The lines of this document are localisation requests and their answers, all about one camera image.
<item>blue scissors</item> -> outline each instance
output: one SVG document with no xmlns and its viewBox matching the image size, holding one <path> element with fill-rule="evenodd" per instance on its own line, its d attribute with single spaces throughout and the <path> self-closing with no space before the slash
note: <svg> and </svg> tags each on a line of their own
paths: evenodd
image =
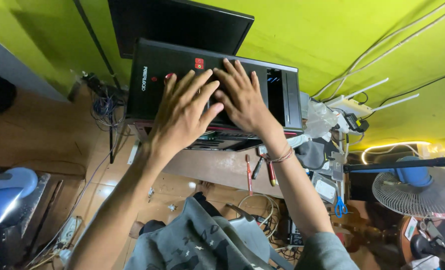
<svg viewBox="0 0 445 270">
<path fill-rule="evenodd" d="M 341 195 L 339 194 L 339 187 L 336 189 L 337 192 L 337 202 L 336 206 L 334 207 L 334 213 L 336 214 L 336 217 L 342 218 L 343 214 L 347 214 L 347 207 L 343 202 L 343 199 L 341 199 Z"/>
</svg>

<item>plastic chair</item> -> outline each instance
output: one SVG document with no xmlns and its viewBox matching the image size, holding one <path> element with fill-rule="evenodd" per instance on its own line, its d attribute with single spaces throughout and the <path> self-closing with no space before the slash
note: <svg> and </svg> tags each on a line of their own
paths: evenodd
<svg viewBox="0 0 445 270">
<path fill-rule="evenodd" d="M 248 249 L 265 262 L 271 259 L 284 270 L 294 269 L 294 266 L 290 262 L 273 249 L 269 243 L 269 239 L 261 230 L 253 216 L 232 203 L 227 203 L 226 206 L 240 215 L 239 218 L 232 219 L 229 223 L 236 229 L 238 236 Z"/>
</svg>

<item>white router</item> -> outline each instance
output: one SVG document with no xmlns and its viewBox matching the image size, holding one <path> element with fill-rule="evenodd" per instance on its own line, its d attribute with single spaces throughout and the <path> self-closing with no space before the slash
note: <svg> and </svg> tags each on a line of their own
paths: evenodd
<svg viewBox="0 0 445 270">
<path fill-rule="evenodd" d="M 376 108 L 370 108 L 366 105 L 359 105 L 359 102 L 354 100 L 354 99 L 350 99 L 352 97 L 354 97 L 355 95 L 362 93 L 368 89 L 371 89 L 373 87 L 376 87 L 382 83 L 385 83 L 389 80 L 389 78 L 386 78 L 380 82 L 377 82 L 375 84 L 372 84 L 364 89 L 361 89 L 359 91 L 356 91 L 350 95 L 344 96 L 344 95 L 340 95 L 336 98 L 331 99 L 330 101 L 325 102 L 324 104 L 329 107 L 329 108 L 334 108 L 334 109 L 340 109 L 343 110 L 344 112 L 346 112 L 347 114 L 354 114 L 356 117 L 363 117 L 366 116 L 368 114 L 372 114 L 375 111 L 379 111 L 381 109 L 396 105 L 398 103 L 404 102 L 404 101 L 408 101 L 410 99 L 414 99 L 417 98 L 419 96 L 419 94 L 415 94 L 406 98 L 403 98 L 401 100 L 398 101 L 394 101 L 392 103 L 380 106 L 380 107 L 376 107 Z"/>
</svg>

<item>yellow-green wall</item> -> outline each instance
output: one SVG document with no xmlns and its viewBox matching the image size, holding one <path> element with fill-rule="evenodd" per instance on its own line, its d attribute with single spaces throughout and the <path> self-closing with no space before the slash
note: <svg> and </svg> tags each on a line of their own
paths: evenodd
<svg viewBox="0 0 445 270">
<path fill-rule="evenodd" d="M 81 2 L 113 69 L 122 84 L 127 84 L 131 63 L 119 57 L 107 1 Z M 298 67 L 300 89 L 312 95 L 384 34 L 419 18 L 444 0 L 200 2 L 254 15 L 255 22 L 238 55 Z M 445 9 L 400 33 L 368 55 L 361 64 L 374 59 L 444 12 Z M 106 67 L 70 0 L 0 0 L 0 42 L 65 95 L 82 70 L 93 71 L 103 80 L 110 81 Z M 368 105 L 376 107 L 387 97 L 444 74 L 445 20 L 350 77 L 341 93 L 350 93 L 389 77 L 387 83 L 368 91 Z M 328 89 L 327 94 L 320 97 L 328 96 L 333 89 Z M 419 93 L 421 95 L 412 101 L 374 114 L 366 138 L 355 147 L 411 139 L 439 142 L 445 146 L 445 80 L 421 89 Z"/>
</svg>

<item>bracelet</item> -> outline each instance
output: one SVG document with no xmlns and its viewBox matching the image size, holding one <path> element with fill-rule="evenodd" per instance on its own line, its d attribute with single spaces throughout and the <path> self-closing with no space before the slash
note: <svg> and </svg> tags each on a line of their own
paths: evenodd
<svg viewBox="0 0 445 270">
<path fill-rule="evenodd" d="M 271 159 L 269 154 L 267 154 L 265 160 L 269 163 L 282 163 L 283 161 L 290 159 L 291 156 L 294 154 L 294 149 L 289 144 L 288 146 L 289 146 L 289 151 L 286 152 L 285 155 L 281 156 L 280 158 Z"/>
</svg>

